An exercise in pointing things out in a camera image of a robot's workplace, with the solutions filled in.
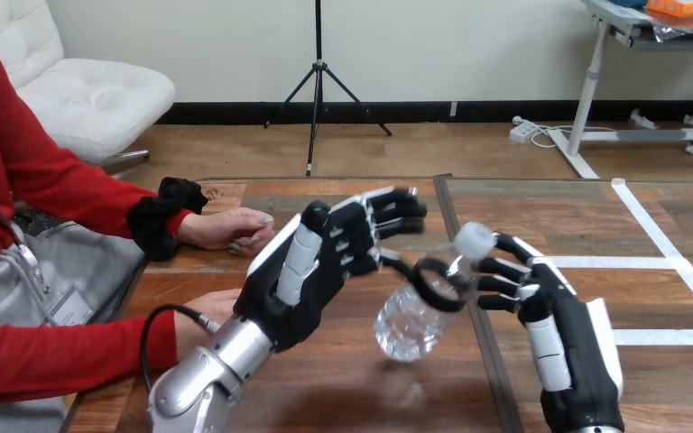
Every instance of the black cable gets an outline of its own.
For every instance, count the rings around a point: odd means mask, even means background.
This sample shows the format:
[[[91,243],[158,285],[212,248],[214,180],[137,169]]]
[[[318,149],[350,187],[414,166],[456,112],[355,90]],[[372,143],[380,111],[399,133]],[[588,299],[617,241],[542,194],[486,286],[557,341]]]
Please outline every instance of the black cable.
[[[200,317],[202,316],[202,314],[200,314],[196,310],[191,309],[189,307],[185,307],[183,305],[165,304],[161,305],[157,309],[154,309],[152,313],[150,313],[150,316],[147,317],[147,320],[144,321],[144,327],[142,328],[142,339],[139,343],[139,362],[142,366],[142,375],[144,376],[144,388],[147,389],[148,394],[152,390],[152,382],[150,381],[150,370],[147,367],[147,337],[150,334],[150,326],[152,325],[152,322],[155,320],[155,317],[161,314],[163,311],[169,310],[177,311],[187,316],[188,318],[191,318],[192,321],[194,321],[197,324],[200,324],[199,321]]]
[[[408,281],[412,281],[413,277],[415,276],[413,273],[413,269],[400,259],[393,259],[382,255],[381,263],[396,270]]]

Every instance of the silver robotic arm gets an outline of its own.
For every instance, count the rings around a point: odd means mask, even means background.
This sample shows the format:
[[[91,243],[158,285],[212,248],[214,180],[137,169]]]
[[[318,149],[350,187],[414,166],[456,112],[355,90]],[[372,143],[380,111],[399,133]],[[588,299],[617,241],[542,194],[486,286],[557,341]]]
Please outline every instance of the silver robotic arm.
[[[213,334],[210,343],[196,347],[152,387],[147,406],[152,431],[224,431],[256,371],[314,332],[322,309],[346,279],[379,269],[380,239],[422,231],[425,216],[416,189],[378,189],[333,208],[310,204],[252,261],[235,315],[221,327],[199,320]]]
[[[495,234],[500,258],[480,263],[482,309],[516,313],[527,330],[543,390],[541,405],[555,433],[622,433],[618,401],[623,373],[603,299],[584,303],[553,261],[518,237]]]

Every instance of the black scrunchie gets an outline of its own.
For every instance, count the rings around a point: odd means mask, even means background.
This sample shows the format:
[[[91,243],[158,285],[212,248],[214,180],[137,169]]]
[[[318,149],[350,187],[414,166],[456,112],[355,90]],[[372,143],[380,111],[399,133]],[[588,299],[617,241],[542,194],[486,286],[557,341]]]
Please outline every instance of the black scrunchie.
[[[126,223],[132,238],[147,260],[169,260],[179,250],[179,243],[166,231],[166,223],[182,209],[200,215],[208,199],[200,185],[186,179],[163,178],[158,197],[146,197],[131,208]]]

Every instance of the red sweater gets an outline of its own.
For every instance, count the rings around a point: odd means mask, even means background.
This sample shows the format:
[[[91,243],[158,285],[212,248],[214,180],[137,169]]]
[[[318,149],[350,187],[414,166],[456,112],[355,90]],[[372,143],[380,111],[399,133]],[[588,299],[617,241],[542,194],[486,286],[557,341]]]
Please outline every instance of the red sweater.
[[[0,208],[14,215],[17,197],[96,232],[131,237],[125,215],[151,191],[91,168],[56,146],[19,98],[0,61]],[[184,211],[169,223],[175,233]],[[0,250],[12,244],[0,226]],[[0,401],[84,391],[138,371],[143,319],[77,327],[0,327]],[[176,364],[173,315],[151,329],[151,366]]]

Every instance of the tripod leg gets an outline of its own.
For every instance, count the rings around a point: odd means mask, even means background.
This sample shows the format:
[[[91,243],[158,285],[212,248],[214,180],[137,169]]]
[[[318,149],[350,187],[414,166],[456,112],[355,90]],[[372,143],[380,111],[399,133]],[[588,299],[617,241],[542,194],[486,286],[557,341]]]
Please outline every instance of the tripod leg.
[[[267,127],[269,127],[270,124],[273,124],[274,121],[277,120],[278,117],[280,117],[280,115],[281,115],[282,112],[285,110],[285,107],[288,105],[288,103],[291,102],[291,100],[293,99],[293,97],[296,96],[297,93],[299,93],[299,90],[301,90],[301,88],[304,86],[304,83],[306,83],[307,80],[310,79],[310,77],[311,77],[312,74],[314,74],[314,73],[315,73],[315,69],[314,69],[314,68],[310,69],[310,72],[307,74],[307,76],[304,77],[304,79],[301,81],[301,83],[299,83],[298,86],[296,86],[295,89],[293,89],[293,91],[291,92],[291,94],[288,96],[288,99],[286,99],[285,102],[282,103],[282,105],[280,106],[280,109],[277,110],[277,113],[275,113],[275,115],[273,116],[272,120],[268,120],[267,123],[264,124],[264,128],[265,128],[265,129],[266,129]]]
[[[390,137],[392,136],[392,131],[389,131],[389,129],[388,129],[386,126],[384,126],[381,122],[378,121],[378,119],[376,119],[376,118],[373,116],[373,113],[370,112],[370,109],[368,109],[368,107],[367,107],[365,104],[363,104],[362,101],[360,101],[359,99],[357,99],[357,97],[355,96],[355,94],[352,93],[352,92],[347,88],[347,86],[345,86],[344,83],[341,82],[340,79],[336,78],[336,75],[335,75],[333,72],[330,71],[330,68],[326,68],[325,71],[326,71],[326,73],[327,73],[328,75],[330,75],[331,78],[333,78],[334,81],[336,81],[336,84],[338,84],[341,88],[344,89],[344,91],[346,92],[347,95],[349,95],[350,97],[352,97],[352,99],[354,99],[355,102],[357,102],[357,103],[365,110],[365,113],[367,114],[368,119],[370,119],[373,123],[378,124],[379,126],[381,126],[381,129],[383,129],[383,131],[386,133],[386,135],[388,135],[388,136],[390,136]]]
[[[322,95],[322,70],[315,79],[315,106],[312,107],[312,129],[310,130],[310,155],[307,157],[307,176],[312,175],[312,153],[315,151],[315,134],[318,131],[318,110]]]
[[[318,104],[319,104],[320,113],[323,114],[323,113],[325,113],[325,104],[323,104],[322,101],[323,101],[323,93],[325,93],[325,92],[323,91],[323,88],[322,88],[322,71],[318,74],[318,79],[320,81],[320,98],[319,98]]]

